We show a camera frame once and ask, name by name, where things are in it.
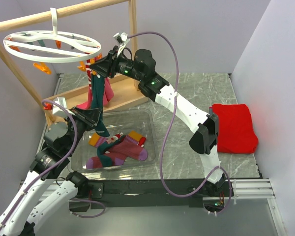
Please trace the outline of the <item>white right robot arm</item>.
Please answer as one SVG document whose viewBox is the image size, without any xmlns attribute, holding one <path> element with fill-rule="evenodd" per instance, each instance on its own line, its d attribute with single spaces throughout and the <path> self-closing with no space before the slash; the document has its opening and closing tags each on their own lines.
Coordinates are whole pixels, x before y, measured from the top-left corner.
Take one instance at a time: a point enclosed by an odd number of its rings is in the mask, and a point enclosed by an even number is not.
<svg viewBox="0 0 295 236">
<path fill-rule="evenodd" d="M 136 51 L 133 59 L 124 56 L 117 47 L 109 51 L 104 62 L 107 64 L 107 75 L 113 78 L 116 74 L 125 75 L 139 82 L 139 91 L 151 101 L 162 105 L 183 121 L 193 133 L 189 146 L 198 153 L 205 172 L 201 183 L 211 196 L 223 191 L 227 174 L 223 171 L 218 157 L 217 144 L 219 117 L 197 108 L 162 76 L 155 71 L 156 61 L 146 49 Z"/>
</svg>

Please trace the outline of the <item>dark teal sock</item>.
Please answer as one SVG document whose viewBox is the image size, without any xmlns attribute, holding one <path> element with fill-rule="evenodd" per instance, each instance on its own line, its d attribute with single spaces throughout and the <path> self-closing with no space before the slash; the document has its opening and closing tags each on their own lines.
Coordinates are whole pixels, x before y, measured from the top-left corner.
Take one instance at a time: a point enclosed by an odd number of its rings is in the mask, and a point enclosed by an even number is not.
<svg viewBox="0 0 295 236">
<path fill-rule="evenodd" d="M 122 139 L 111 140 L 106 137 L 100 137 L 96 143 L 97 158 L 94 161 L 95 168 L 121 166 L 126 160 L 124 154 L 113 151 L 112 148 L 120 144 Z"/>
<path fill-rule="evenodd" d="M 110 134 L 103 123 L 103 98 L 105 89 L 105 78 L 99 74 L 93 75 L 91 73 L 91 91 L 92 91 L 92 102 L 91 108 L 100 108 L 101 113 L 99 121 L 95 127 L 95 131 L 102 137 L 108 137 Z"/>
</svg>

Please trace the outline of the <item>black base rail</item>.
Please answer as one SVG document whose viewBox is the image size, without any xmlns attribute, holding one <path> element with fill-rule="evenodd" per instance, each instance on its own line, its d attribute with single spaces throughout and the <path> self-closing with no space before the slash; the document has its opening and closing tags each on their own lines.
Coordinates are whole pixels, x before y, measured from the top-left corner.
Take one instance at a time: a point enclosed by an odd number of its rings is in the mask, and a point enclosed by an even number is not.
<svg viewBox="0 0 295 236">
<path fill-rule="evenodd" d="M 90 199 L 106 207 L 203 207 L 205 198 L 218 200 L 233 196 L 233 189 L 224 182 L 219 189 L 206 183 L 190 197 L 178 198 L 168 193 L 161 180 L 90 180 L 78 191 L 78 199 Z"/>
</svg>

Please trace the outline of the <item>red white striped sock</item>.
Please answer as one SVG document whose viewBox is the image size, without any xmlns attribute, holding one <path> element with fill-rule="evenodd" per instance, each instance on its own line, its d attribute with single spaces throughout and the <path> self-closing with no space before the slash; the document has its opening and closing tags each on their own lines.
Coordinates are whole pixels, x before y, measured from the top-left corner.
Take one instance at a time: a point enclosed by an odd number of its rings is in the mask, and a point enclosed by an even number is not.
<svg viewBox="0 0 295 236">
<path fill-rule="evenodd" d="M 90 65 L 95 63 L 95 59 L 92 58 L 92 59 L 88 59 L 86 61 L 86 73 L 87 73 L 87 76 L 88 76 L 88 87 L 89 87 L 89 90 L 92 89 L 92 85 L 91 85 L 91 76 L 92 76 L 92 70 L 90 69 Z"/>
<path fill-rule="evenodd" d="M 136 133 L 136 132 L 130 132 L 127 135 L 123 135 L 122 133 L 116 134 L 116 137 L 118 139 L 126 140 L 127 142 L 133 143 L 135 145 L 138 145 L 140 147 L 144 147 L 146 137 Z"/>
</svg>

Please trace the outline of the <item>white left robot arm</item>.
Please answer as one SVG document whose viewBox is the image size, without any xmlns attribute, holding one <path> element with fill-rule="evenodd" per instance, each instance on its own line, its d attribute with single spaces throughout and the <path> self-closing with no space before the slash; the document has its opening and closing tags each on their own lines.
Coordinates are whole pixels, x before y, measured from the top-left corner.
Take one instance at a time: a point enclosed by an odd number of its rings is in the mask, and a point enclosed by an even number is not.
<svg viewBox="0 0 295 236">
<path fill-rule="evenodd" d="M 43 107 L 52 104 L 63 111 L 65 122 L 54 123 L 45 133 L 45 148 L 36 154 L 22 188 L 0 216 L 0 236 L 18 236 L 22 232 L 30 210 L 47 187 L 59 177 L 85 131 L 99 128 L 100 133 L 108 133 L 102 122 L 106 78 L 93 74 L 89 78 L 91 95 L 88 110 L 78 107 L 68 110 L 54 101 L 42 101 Z"/>
</svg>

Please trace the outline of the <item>clear plastic bin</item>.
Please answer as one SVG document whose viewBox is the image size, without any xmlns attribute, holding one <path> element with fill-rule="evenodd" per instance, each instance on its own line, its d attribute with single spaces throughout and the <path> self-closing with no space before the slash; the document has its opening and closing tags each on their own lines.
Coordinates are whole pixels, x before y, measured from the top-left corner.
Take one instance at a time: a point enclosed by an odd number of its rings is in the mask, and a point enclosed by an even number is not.
<svg viewBox="0 0 295 236">
<path fill-rule="evenodd" d="M 109 137 L 86 131 L 70 159 L 70 171 L 129 169 L 158 159 L 152 113 L 148 109 L 108 112 L 103 118 Z"/>
</svg>

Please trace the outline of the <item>pink sock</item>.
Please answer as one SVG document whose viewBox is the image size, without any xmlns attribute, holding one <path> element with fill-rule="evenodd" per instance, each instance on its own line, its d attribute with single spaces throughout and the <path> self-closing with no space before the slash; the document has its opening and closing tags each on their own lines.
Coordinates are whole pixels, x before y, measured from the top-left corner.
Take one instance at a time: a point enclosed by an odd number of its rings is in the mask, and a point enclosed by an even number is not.
<svg viewBox="0 0 295 236">
<path fill-rule="evenodd" d="M 92 74 L 91 78 L 92 77 L 96 77 L 96 79 L 95 79 L 96 82 L 98 82 L 99 79 L 104 79 L 105 83 L 104 83 L 103 105 L 107 106 L 109 101 L 114 97 L 114 92 L 113 92 L 113 90 L 111 88 L 109 78 L 101 77 L 98 74 L 96 74 L 96 75 Z M 91 102 L 92 102 L 92 91 L 88 89 L 88 99 L 87 99 L 87 101 L 82 103 L 82 104 L 77 105 L 76 107 L 80 108 L 80 109 L 87 110 L 87 109 L 89 109 L 91 107 Z"/>
</svg>

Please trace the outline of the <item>folded red cloth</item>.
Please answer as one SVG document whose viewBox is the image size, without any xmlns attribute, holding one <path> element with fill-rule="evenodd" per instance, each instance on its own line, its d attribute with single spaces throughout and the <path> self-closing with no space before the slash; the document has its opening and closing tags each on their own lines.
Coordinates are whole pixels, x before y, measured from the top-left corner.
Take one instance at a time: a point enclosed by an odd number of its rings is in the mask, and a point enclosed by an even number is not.
<svg viewBox="0 0 295 236">
<path fill-rule="evenodd" d="M 213 104 L 211 111 L 219 117 L 217 150 L 229 154 L 253 154 L 258 138 L 253 129 L 252 117 L 245 104 Z"/>
</svg>

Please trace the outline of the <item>aluminium frame rail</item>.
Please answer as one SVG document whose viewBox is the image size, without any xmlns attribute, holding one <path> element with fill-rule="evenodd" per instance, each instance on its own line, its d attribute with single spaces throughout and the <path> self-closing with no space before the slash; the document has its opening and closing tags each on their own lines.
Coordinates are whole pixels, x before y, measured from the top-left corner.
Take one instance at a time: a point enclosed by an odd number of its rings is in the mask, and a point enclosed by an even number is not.
<svg viewBox="0 0 295 236">
<path fill-rule="evenodd" d="M 196 190 L 200 179 L 169 179 L 165 183 L 169 189 L 178 195 L 184 195 Z M 267 199 L 274 198 L 274 192 L 267 179 L 232 179 L 227 181 L 233 189 L 232 197 L 239 199 Z"/>
</svg>

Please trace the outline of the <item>purple sock with orange cuff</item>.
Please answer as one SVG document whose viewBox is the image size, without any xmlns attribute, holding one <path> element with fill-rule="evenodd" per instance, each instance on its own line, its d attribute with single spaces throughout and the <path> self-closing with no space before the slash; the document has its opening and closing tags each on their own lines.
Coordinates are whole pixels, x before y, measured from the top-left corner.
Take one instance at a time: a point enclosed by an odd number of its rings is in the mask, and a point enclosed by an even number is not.
<svg viewBox="0 0 295 236">
<path fill-rule="evenodd" d="M 93 147 L 96 147 L 96 143 L 100 137 L 101 136 L 99 136 L 97 133 L 94 133 L 92 137 L 90 138 L 90 140 L 88 141 L 88 144 Z M 117 139 L 116 134 L 107 138 L 111 140 Z M 140 147 L 133 143 L 127 142 L 126 140 L 123 140 L 120 144 L 113 147 L 112 150 L 118 153 L 124 154 L 126 158 L 129 157 L 137 161 L 145 161 L 148 158 L 148 152 L 144 147 Z"/>
</svg>

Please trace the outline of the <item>white round sock hanger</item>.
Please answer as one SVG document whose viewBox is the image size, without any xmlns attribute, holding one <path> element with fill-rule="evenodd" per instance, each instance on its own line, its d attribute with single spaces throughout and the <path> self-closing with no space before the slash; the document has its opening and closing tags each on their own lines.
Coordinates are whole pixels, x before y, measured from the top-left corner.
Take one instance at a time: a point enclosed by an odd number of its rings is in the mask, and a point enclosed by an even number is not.
<svg viewBox="0 0 295 236">
<path fill-rule="evenodd" d="M 86 61 L 101 53 L 101 44 L 88 36 L 58 30 L 58 14 L 50 9 L 52 30 L 12 33 L 3 39 L 4 48 L 21 59 L 45 63 Z"/>
</svg>

